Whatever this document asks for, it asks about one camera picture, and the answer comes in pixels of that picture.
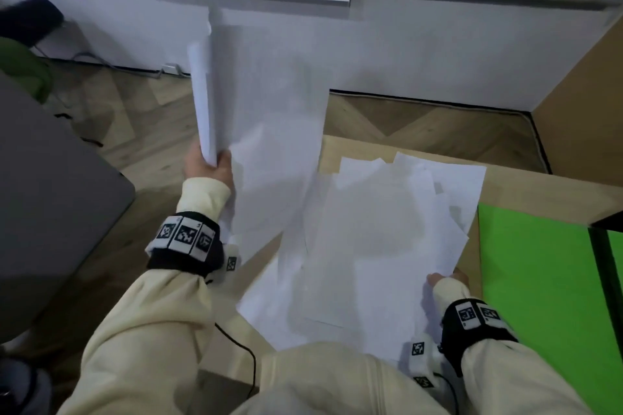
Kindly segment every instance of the wooden table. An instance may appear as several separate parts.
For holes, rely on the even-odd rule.
[[[343,157],[361,160],[381,158],[392,162],[396,152],[442,163],[477,164],[445,156],[411,151],[385,145],[370,144],[335,136],[324,136],[318,171],[324,174],[339,171]],[[590,224],[623,209],[623,188],[578,181],[536,172],[487,166],[480,202],[560,221]],[[470,230],[470,241],[458,266],[470,277],[471,291],[482,295],[478,222]],[[216,321],[236,340],[250,347],[258,360],[273,348],[236,312],[236,302],[253,282],[278,249],[275,238],[237,273],[235,282],[228,283],[214,297]],[[252,359],[246,351],[235,347],[220,333],[204,358],[202,369],[235,380],[250,383]]]

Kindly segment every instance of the cream sweatshirt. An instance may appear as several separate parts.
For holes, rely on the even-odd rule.
[[[177,211],[197,211],[217,221],[229,195],[217,180],[187,179]],[[443,315],[453,301],[470,293],[461,282],[446,278],[433,295]],[[212,314],[210,290],[199,276],[146,271],[89,340],[80,380],[58,413],[184,413],[214,331]],[[591,413],[562,377],[519,343],[480,341],[465,352],[461,367],[467,394],[481,415]],[[266,356],[260,390],[234,414],[448,413],[388,364],[337,343]]]

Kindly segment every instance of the wrist band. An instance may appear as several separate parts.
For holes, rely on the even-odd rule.
[[[497,310],[478,299],[452,302],[442,325],[440,351],[459,377],[463,376],[461,359],[467,348],[482,340],[518,341]]]
[[[145,252],[148,269],[176,269],[205,278],[224,262],[219,225],[198,212],[169,216]]]

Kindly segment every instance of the cream sleeve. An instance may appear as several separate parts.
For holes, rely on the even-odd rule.
[[[187,179],[177,211],[217,221],[229,195],[217,180]],[[209,290],[200,276],[146,271],[89,340],[80,380],[58,413],[185,412],[213,329]]]
[[[470,297],[456,279],[433,288],[437,308]],[[465,389],[479,415],[587,415],[591,411],[541,356],[514,341],[479,341],[463,354]]]

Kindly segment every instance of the right hand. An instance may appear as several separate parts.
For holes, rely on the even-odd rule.
[[[435,285],[440,280],[442,280],[443,278],[446,278],[446,277],[452,278],[452,279],[456,279],[456,280],[462,282],[469,289],[469,278],[467,277],[467,274],[464,273],[462,270],[460,270],[457,267],[454,268],[454,272],[452,273],[451,276],[442,276],[440,273],[435,272],[434,274],[429,274],[428,276],[426,276],[426,281],[429,283],[429,285],[431,287],[435,287]]]
[[[203,159],[201,145],[197,138],[192,142],[191,147],[184,158],[184,176],[208,177],[224,183],[231,191],[234,190],[234,174],[232,173],[232,154],[229,150],[219,153],[217,166],[212,167]]]

